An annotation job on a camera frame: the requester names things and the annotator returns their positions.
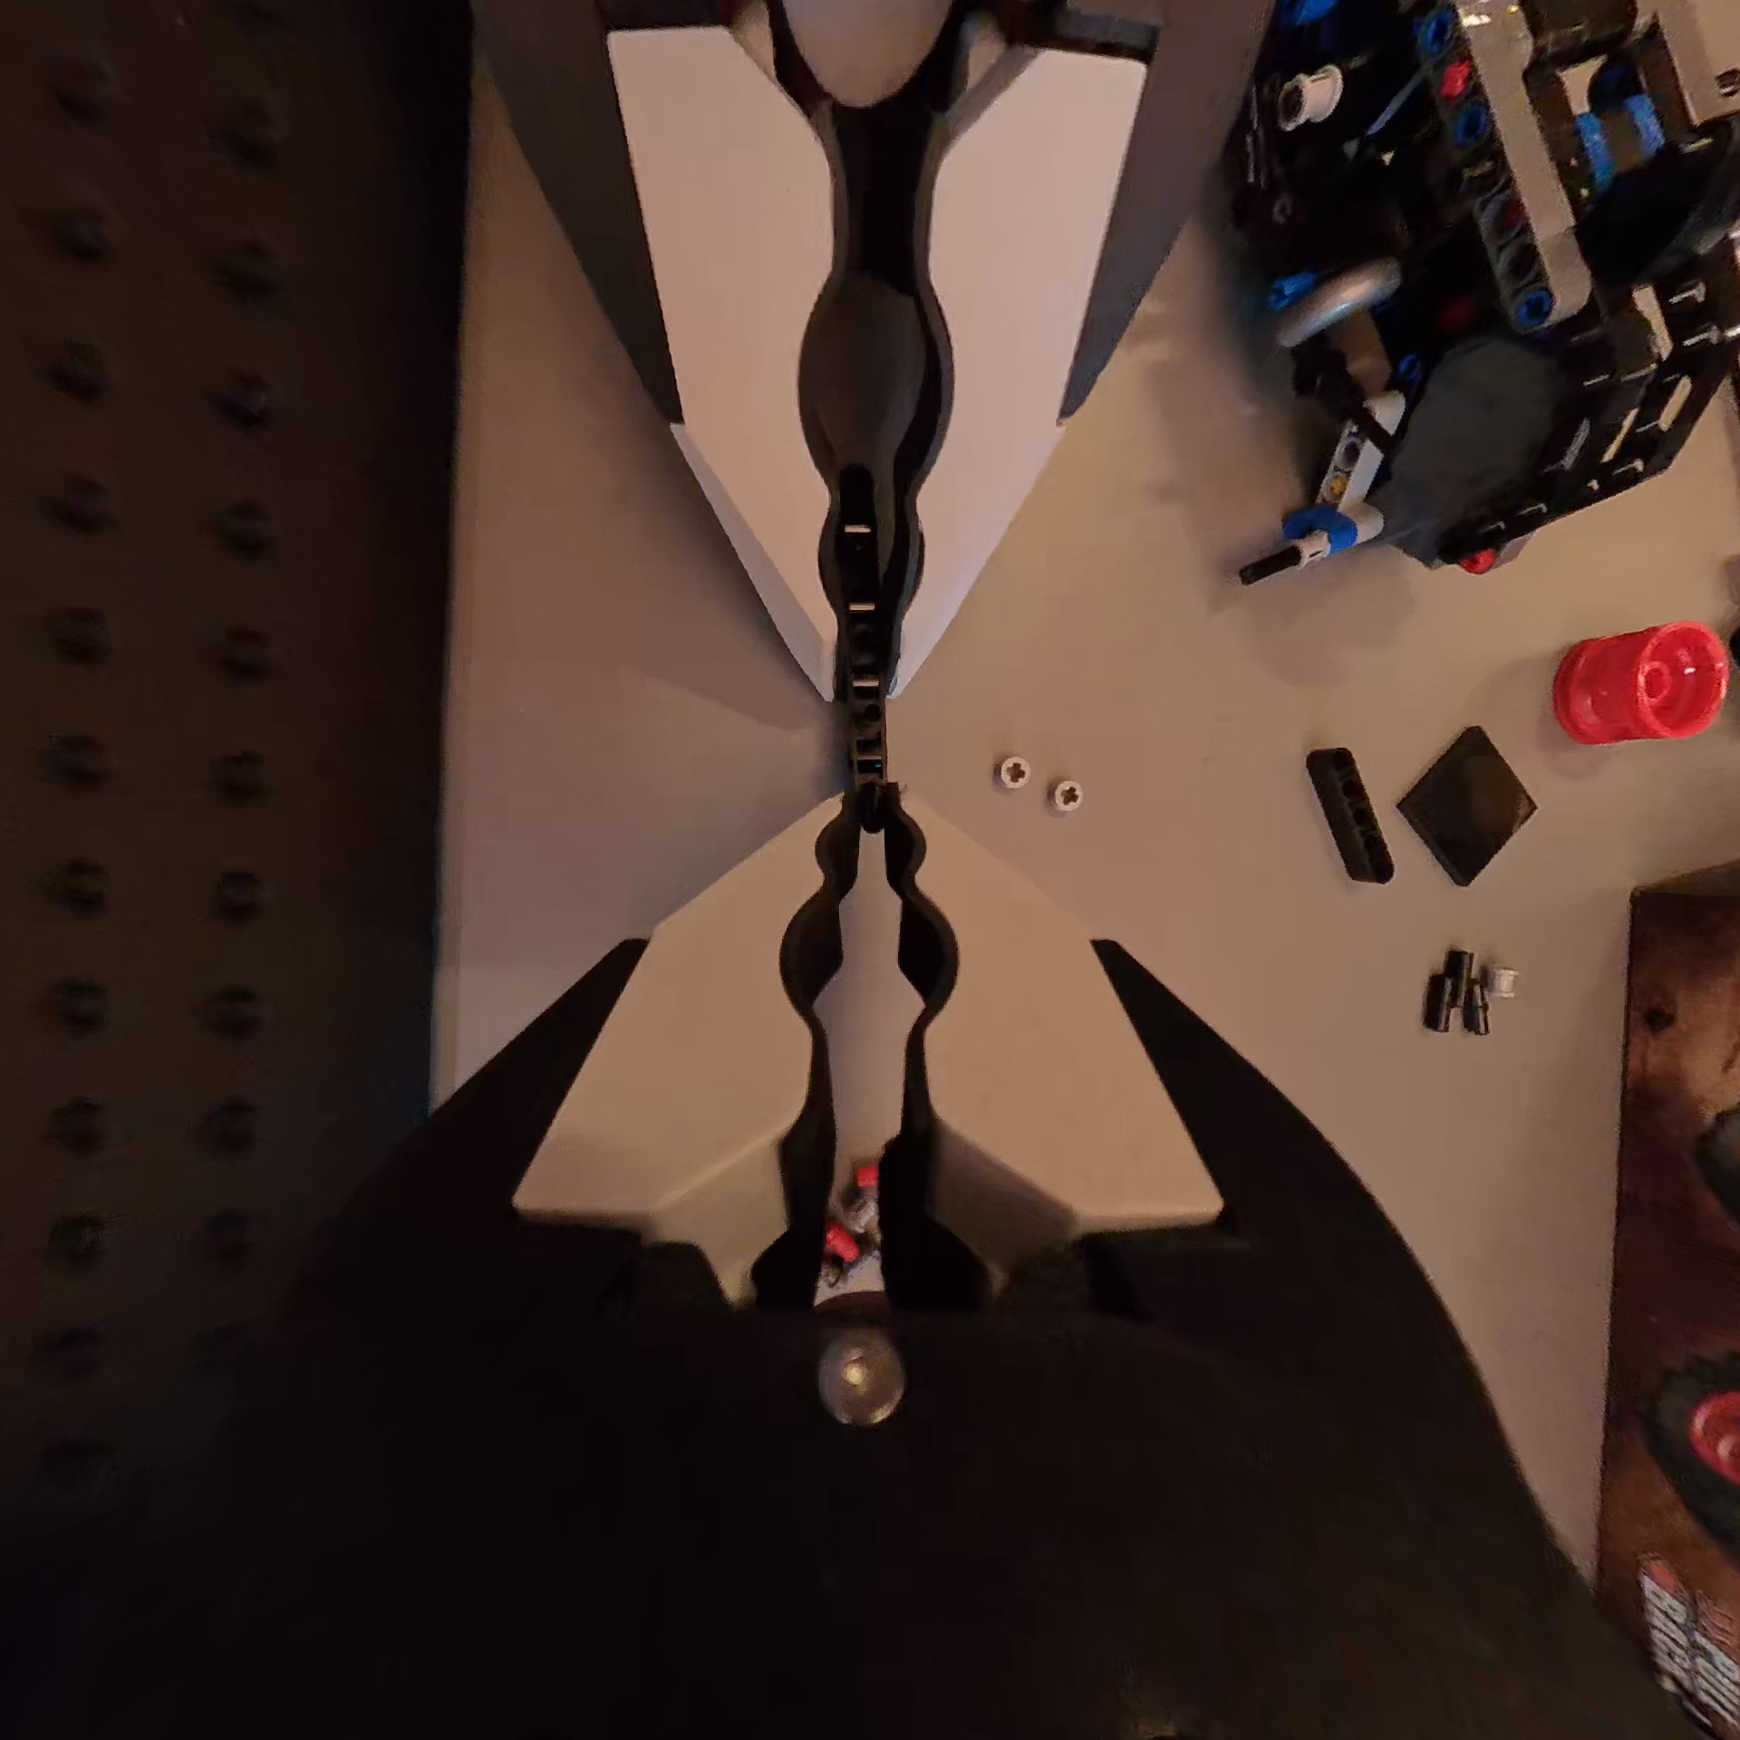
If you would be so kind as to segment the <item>bunch of small black pins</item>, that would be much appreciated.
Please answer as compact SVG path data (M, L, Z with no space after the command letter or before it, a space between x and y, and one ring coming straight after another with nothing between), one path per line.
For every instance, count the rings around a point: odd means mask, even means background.
M1476 1036L1491 1035L1487 961L1464 946L1447 946L1422 991L1424 1033L1451 1033L1457 1025Z

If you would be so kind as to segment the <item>long black brick beam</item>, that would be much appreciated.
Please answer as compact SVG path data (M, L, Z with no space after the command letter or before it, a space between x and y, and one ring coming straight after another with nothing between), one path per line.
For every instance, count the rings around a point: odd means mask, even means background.
M869 466L836 475L818 545L818 576L836 617L832 699L840 713L851 808L878 834L894 806L886 706L903 617L922 584L923 534L909 496L886 499Z

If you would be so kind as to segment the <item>black perforated panel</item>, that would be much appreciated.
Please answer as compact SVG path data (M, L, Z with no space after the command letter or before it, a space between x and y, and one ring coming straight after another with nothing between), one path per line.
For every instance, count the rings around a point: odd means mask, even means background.
M3 5L3 1627L423 1113L466 3Z

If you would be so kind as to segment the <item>red toy wheel hub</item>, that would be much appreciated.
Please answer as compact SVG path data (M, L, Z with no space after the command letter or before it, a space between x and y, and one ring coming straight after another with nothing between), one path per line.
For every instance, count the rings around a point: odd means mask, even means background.
M1701 622L1665 622L1570 644L1554 719L1584 748L1688 739L1716 719L1726 686L1726 642Z

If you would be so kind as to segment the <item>black smooth square tile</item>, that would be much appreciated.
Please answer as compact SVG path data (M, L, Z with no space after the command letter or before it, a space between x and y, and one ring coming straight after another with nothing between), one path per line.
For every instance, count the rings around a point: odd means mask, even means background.
M1452 885L1483 875L1539 803L1481 724L1463 728L1396 800Z

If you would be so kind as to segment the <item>dark printed toy box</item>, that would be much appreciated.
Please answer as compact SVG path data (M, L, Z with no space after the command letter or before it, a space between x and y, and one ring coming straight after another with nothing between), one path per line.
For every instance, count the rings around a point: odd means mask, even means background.
M1597 1595L1736 1735L1736 861L1629 902Z

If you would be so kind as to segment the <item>toy brick truck model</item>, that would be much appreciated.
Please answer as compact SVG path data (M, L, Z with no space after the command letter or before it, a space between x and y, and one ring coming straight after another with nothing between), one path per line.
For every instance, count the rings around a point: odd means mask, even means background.
M1277 3L1226 175L1335 423L1245 586L1366 543L1487 570L1736 374L1734 3Z

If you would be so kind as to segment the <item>grey desk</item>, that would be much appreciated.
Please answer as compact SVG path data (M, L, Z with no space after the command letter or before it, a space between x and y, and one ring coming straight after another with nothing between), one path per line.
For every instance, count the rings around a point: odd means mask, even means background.
M1304 436L1234 281L1197 215L895 699L894 768L1359 1170L1590 1568L1629 894L1736 855L1736 730L1584 749L1549 690L1584 636L1733 622L1736 418L1721 392L1667 474L1486 576L1359 549L1240 588ZM433 1097L810 810L836 762L484 68L458 369ZM1396 800L1468 724L1539 810L1452 885ZM1346 879L1316 748L1354 752L1390 883ZM1007 754L1033 762L1017 792ZM1049 810L1059 777L1074 815ZM1447 946L1519 972L1486 1036L1422 1026Z

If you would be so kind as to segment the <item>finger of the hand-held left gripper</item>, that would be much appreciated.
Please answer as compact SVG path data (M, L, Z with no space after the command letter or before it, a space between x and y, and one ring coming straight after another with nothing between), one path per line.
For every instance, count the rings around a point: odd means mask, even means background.
M937 650L1054 452L1146 73L1137 57L1007 48L946 110L925 277L949 403L913 502L923 560L894 691Z
M793 662L830 699L837 620L818 573L830 491L798 403L836 262L824 144L723 25L612 32L607 56L679 395L671 437Z

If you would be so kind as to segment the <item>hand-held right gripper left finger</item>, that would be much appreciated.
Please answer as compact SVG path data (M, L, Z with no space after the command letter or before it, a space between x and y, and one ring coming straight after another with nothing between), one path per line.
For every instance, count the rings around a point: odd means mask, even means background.
M815 990L786 936L837 909L824 849L852 841L847 797L818 803L654 927L575 1067L519 1215L698 1248L744 1303L756 1262L793 1228L781 1145L810 1101Z

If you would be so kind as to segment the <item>short black brick beam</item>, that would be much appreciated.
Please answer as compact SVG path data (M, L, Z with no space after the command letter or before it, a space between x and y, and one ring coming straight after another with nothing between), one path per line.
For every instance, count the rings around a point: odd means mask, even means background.
M1316 748L1307 752L1304 768L1346 879L1369 885L1390 883L1394 858L1380 834L1354 752Z

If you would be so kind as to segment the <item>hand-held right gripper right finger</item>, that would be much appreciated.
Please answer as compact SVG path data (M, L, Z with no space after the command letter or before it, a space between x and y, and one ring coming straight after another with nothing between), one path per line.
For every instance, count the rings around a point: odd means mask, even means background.
M1223 1214L1095 941L934 806L890 796L899 972L922 1006L881 1157L881 1271L899 1310L976 1310L1087 1237Z

